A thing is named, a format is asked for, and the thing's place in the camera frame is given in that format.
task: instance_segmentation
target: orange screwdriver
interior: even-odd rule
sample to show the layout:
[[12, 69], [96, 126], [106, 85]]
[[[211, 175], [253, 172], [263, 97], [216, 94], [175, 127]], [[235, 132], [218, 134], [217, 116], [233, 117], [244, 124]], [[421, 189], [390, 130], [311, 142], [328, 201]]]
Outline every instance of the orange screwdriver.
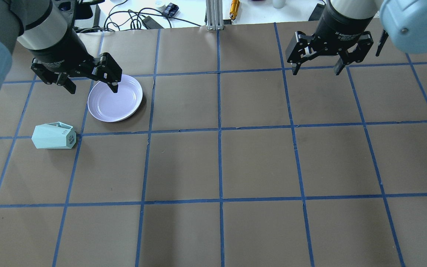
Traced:
[[235, 20], [238, 15], [238, 8], [240, 7], [240, 0], [232, 0], [232, 7], [230, 8], [230, 18]]

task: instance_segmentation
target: teal carton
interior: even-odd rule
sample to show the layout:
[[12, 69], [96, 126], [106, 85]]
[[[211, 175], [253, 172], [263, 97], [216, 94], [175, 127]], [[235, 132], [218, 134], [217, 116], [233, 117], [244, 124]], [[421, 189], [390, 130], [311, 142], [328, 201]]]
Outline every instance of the teal carton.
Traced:
[[77, 142], [73, 126], [61, 122], [37, 125], [32, 134], [36, 148], [72, 148]]

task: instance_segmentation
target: purple plate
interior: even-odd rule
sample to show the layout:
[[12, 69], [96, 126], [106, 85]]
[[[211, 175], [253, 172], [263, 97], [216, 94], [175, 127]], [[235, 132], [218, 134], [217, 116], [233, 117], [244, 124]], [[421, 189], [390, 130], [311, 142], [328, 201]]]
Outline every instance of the purple plate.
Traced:
[[88, 95], [88, 111], [102, 122], [122, 121], [139, 108], [143, 90], [139, 82], [128, 75], [122, 75], [118, 83], [118, 93], [113, 93], [105, 83], [98, 82]]

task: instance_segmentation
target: white bottle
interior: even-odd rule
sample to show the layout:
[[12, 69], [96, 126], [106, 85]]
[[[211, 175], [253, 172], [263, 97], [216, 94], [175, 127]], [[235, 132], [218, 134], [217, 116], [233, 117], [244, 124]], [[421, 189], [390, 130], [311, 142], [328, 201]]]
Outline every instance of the white bottle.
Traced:
[[286, 5], [286, 0], [273, 0], [273, 7], [275, 9], [281, 9]]

